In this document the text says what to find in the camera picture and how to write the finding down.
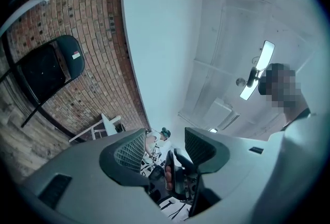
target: ceiling light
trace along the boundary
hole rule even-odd
[[[272,58],[272,55],[274,53],[275,44],[269,42],[268,40],[265,41],[263,44],[262,52],[260,55],[260,58],[258,60],[256,68],[258,70],[264,69],[267,67],[267,65],[270,62],[270,59]],[[260,71],[258,74],[258,77],[260,78],[263,71]],[[258,86],[258,80],[254,81],[252,87],[245,86],[244,90],[241,92],[240,97],[244,100],[248,100],[249,97],[252,95],[253,91]]]

